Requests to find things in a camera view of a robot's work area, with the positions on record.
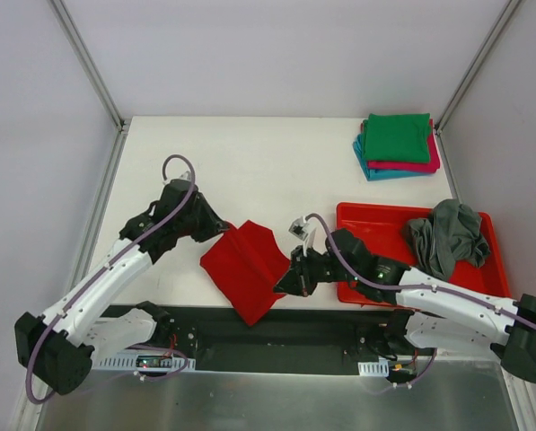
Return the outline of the red t-shirt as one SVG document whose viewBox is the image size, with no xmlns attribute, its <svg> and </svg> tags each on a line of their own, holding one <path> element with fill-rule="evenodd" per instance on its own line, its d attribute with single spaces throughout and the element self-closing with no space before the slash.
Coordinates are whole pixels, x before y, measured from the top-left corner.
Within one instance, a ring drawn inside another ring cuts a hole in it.
<svg viewBox="0 0 536 431">
<path fill-rule="evenodd" d="M 283 297 L 274 287 L 289 265 L 273 232 L 251 220 L 231 225 L 200 259 L 200 266 L 248 326 Z"/>
</svg>

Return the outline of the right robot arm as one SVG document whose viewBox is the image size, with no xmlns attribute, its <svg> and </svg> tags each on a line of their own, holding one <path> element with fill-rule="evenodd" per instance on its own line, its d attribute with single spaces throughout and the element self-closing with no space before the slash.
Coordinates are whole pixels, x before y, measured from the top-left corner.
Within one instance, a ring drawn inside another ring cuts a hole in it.
<svg viewBox="0 0 536 431">
<path fill-rule="evenodd" d="M 373 302 L 405 308 L 384 332 L 392 353 L 413 347 L 468 351 L 536 384 L 536 296 L 484 295 L 438 280 L 371 253 L 347 229 L 328 234 L 325 246 L 323 253 L 306 244 L 296 247 L 275 292 L 309 296 L 320 283 L 345 282 Z"/>
</svg>

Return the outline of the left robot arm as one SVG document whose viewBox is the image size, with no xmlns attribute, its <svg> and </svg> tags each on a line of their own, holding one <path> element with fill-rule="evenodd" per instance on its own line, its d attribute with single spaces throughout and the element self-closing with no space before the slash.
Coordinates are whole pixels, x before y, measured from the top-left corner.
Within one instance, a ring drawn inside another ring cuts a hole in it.
<svg viewBox="0 0 536 431">
<path fill-rule="evenodd" d="M 27 394 L 33 394 L 33 378 L 39 378 L 54 393 L 66 395 L 100 361 L 127 347 L 142 343 L 151 349 L 164 347 L 171 334 L 171 316 L 154 303 L 143 301 L 107 323 L 97 320 L 179 239 L 206 242 L 228 229 L 193 181 L 168 181 L 160 198 L 127 221 L 101 263 L 76 287 L 41 314 L 25 312 L 14 324 Z"/>
</svg>

